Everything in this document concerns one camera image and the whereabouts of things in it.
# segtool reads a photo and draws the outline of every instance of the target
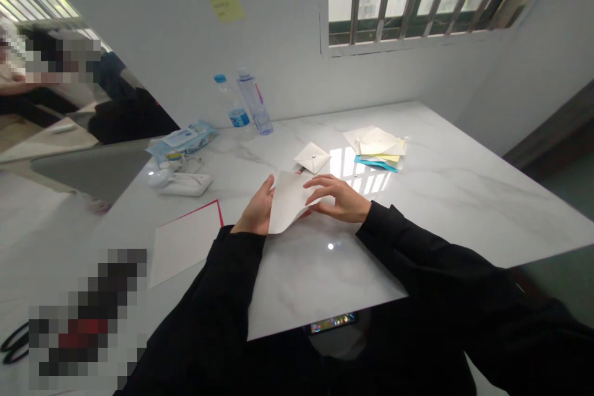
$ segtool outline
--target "red border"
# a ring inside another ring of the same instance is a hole
[[[221,205],[219,204],[218,200],[214,200],[213,202],[210,202],[210,203],[208,203],[208,204],[205,204],[205,205],[203,205],[202,207],[199,207],[199,208],[198,208],[198,209],[196,209],[196,210],[193,210],[193,211],[191,211],[191,212],[188,212],[188,213],[187,213],[187,214],[185,214],[185,215],[182,215],[181,217],[175,218],[174,220],[171,220],[169,223],[173,223],[174,221],[177,221],[177,220],[179,220],[180,218],[187,217],[187,216],[188,216],[188,215],[190,215],[191,213],[194,213],[194,212],[196,212],[196,211],[198,211],[198,210],[200,210],[200,209],[204,209],[205,207],[208,207],[208,206],[210,206],[211,204],[214,204],[214,203],[217,203],[217,207],[218,207],[218,217],[219,217],[219,219],[221,220],[221,227],[223,227],[223,226],[225,226],[225,224],[223,223],[223,214],[221,213]],[[169,223],[165,223],[164,225],[160,225],[159,227],[163,227],[163,226],[165,226],[165,225],[168,225]]]

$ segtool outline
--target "left hand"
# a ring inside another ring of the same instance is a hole
[[[270,210],[272,209],[272,197],[274,196],[274,175],[269,175],[260,189],[248,203],[241,218],[231,233],[251,232],[258,235],[268,235],[270,227]],[[311,211],[305,212],[300,218],[307,217]]]

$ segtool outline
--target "scissors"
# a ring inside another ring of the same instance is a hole
[[[14,333],[12,333],[10,336],[8,336],[8,338],[4,341],[2,346],[0,346],[0,353],[7,353],[4,359],[2,359],[3,364],[9,365],[16,363],[29,354],[29,349],[27,348],[27,350],[24,353],[17,357],[14,357],[14,355],[21,348],[23,348],[26,344],[29,343],[29,330],[27,329],[28,327],[29,322],[27,322],[19,329],[17,329]],[[13,339],[15,339],[16,336],[18,336],[18,334],[25,329],[27,329],[27,331],[22,336],[20,336],[14,343],[11,343]]]

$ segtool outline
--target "right hand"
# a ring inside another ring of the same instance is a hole
[[[305,205],[309,206],[312,201],[328,195],[335,198],[334,205],[319,202],[309,207],[312,211],[347,223],[362,223],[367,218],[371,202],[355,192],[346,181],[341,181],[331,174],[324,174],[313,177],[303,185],[305,189],[311,186],[322,187],[311,194]]]

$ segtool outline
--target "yellow paper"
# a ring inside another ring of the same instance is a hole
[[[234,22],[246,16],[239,0],[210,0],[210,4],[215,9],[218,21],[221,23]]]
[[[369,155],[369,156],[375,156],[376,158],[382,158],[388,161],[394,161],[394,162],[398,162],[398,160],[400,159],[399,155],[386,155],[385,153],[378,153],[377,155]]]

